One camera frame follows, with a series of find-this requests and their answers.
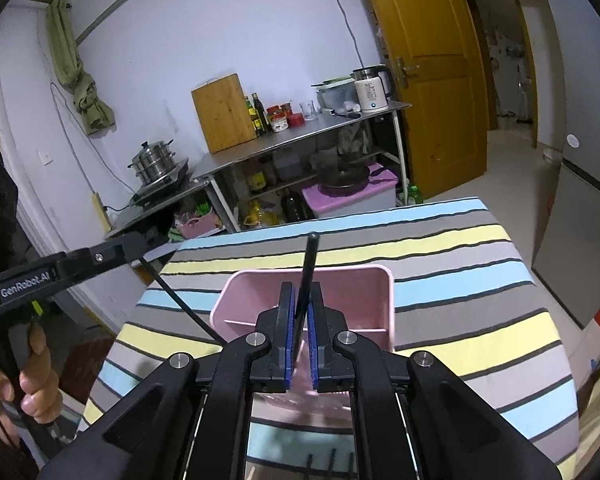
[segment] glass cup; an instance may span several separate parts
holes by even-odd
[[[313,121],[318,118],[318,115],[315,113],[313,101],[300,103],[300,109],[302,110],[302,117],[304,117],[305,121]]]

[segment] frying pan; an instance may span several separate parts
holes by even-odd
[[[320,181],[320,192],[326,196],[349,196],[365,189],[367,184],[376,184],[385,182],[382,180],[372,180],[372,176],[378,176],[386,168],[378,168],[369,171],[368,166],[364,164],[338,165],[337,168],[322,172],[318,179]]]

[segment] blue gripper pad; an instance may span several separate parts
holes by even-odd
[[[295,363],[291,362],[291,347],[294,342],[294,315],[296,313],[296,290],[294,287],[291,288],[291,294],[289,295],[289,316],[286,320],[286,346],[285,346],[285,388],[288,390],[291,388],[291,374],[294,371]]]
[[[318,389],[318,342],[315,338],[315,319],[314,304],[309,300],[309,307],[306,311],[306,326],[308,329],[309,342],[309,368],[311,369],[311,378],[314,383],[314,390]]]

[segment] human hand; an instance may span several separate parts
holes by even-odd
[[[58,389],[58,374],[51,369],[51,356],[46,347],[46,336],[39,325],[34,324],[29,333],[31,356],[20,372],[20,387],[25,393],[20,403],[22,410],[40,424],[58,418],[62,410],[62,394]],[[0,421],[14,444],[19,443],[18,431],[4,412],[2,402],[14,398],[13,385],[0,371]],[[0,438],[10,444],[0,428]]]

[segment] silver screw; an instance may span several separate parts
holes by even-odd
[[[338,334],[338,341],[340,341],[343,345],[353,345],[358,340],[358,336],[355,332],[350,330],[345,330]]]
[[[169,359],[169,364],[174,368],[184,368],[189,364],[189,356],[186,354],[174,354]]]
[[[433,355],[429,352],[419,351],[413,355],[413,360],[416,361],[418,366],[422,366],[423,368],[428,368],[433,364]]]
[[[261,332],[251,332],[247,335],[247,343],[251,346],[260,346],[266,339],[265,335]]]

